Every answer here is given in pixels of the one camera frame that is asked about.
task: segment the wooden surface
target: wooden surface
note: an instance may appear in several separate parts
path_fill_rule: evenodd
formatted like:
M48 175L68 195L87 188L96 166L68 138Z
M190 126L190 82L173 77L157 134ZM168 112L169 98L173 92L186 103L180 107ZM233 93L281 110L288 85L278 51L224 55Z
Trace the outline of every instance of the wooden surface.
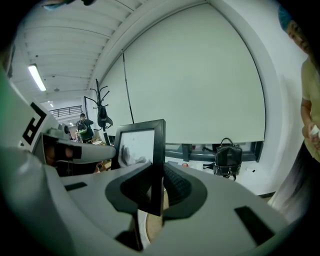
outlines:
M111 168L111 160L104 160L102 163L102 168L104 171L107 171Z
M165 210L168 208L169 208L168 193L167 191L164 191L163 209ZM162 216L156 216L150 213L147 214L146 221L145 221L145 229L146 229L147 237L151 243L157 237L159 231L162 228L162 225L163 225Z

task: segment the ceiling light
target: ceiling light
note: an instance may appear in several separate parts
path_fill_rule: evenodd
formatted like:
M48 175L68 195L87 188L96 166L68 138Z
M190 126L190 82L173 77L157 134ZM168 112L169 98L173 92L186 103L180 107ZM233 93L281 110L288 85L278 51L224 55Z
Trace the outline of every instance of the ceiling light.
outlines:
M28 66L28 69L36 83L36 85L39 87L39 89L43 92L43 91L46 91L46 87L44 85L44 83L42 82L42 79L39 75L39 71L38 71L38 68L37 68L37 65L36 64L32 64L30 66Z

